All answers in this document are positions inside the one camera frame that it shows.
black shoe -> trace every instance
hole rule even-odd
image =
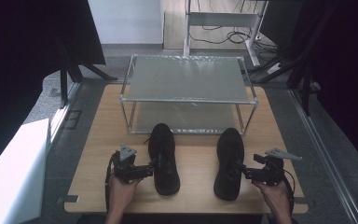
[[[173,195],[180,188],[176,170],[175,140],[171,129],[164,123],[153,128],[149,138],[149,157],[154,163],[154,180],[159,194]]]
[[[240,193],[241,171],[236,165],[243,163],[242,137],[234,128],[226,129],[217,142],[219,171],[214,180],[214,194],[226,201],[234,201]]]

hand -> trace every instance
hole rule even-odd
[[[141,182],[141,179],[133,180],[130,184],[125,184],[114,175],[110,176],[109,211],[106,224],[120,223],[124,210],[131,203],[139,182]]]
[[[291,224],[289,192],[283,181],[276,186],[267,186],[262,182],[252,182],[263,194],[264,201],[271,209],[279,224]]]

person's right hand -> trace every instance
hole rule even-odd
[[[283,181],[276,186],[268,186],[262,182],[252,182],[263,194],[264,201],[271,209],[279,224],[292,224],[289,205],[289,192]]]

white desk leg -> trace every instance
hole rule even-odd
[[[246,48],[248,49],[249,56],[251,57],[254,67],[260,66],[260,62],[257,59],[257,55],[255,55],[254,44],[255,38],[257,37],[257,33],[260,29],[261,21],[264,16],[264,10],[266,9],[267,1],[264,1],[262,3],[263,5],[261,7],[261,10],[257,13],[257,18],[255,19],[255,27],[252,28],[251,38],[245,41]]]
[[[183,45],[184,56],[190,55],[190,14],[191,14],[190,6],[191,6],[191,0],[186,0],[186,36]]]

wooden tabletop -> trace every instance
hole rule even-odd
[[[111,155],[120,145],[138,150],[135,165],[150,162],[147,152],[147,134],[128,134],[119,103],[121,85],[106,86],[89,137],[69,189],[68,195],[77,195],[77,203],[65,203],[68,212],[105,212],[104,179]],[[262,88],[255,88],[259,106],[243,137],[244,164],[262,168],[253,161],[253,155],[265,156],[272,148],[286,150],[269,101]],[[269,213],[258,188],[242,176],[238,199],[226,202],[213,193],[213,182],[218,170],[216,144],[219,135],[176,134],[175,158],[181,188],[173,196],[160,196],[155,189],[153,176],[145,178],[138,186],[127,213],[197,213],[197,214],[261,214]],[[304,197],[296,172],[290,161],[284,168],[295,177],[295,197]],[[306,204],[296,204],[294,213],[305,213]]]

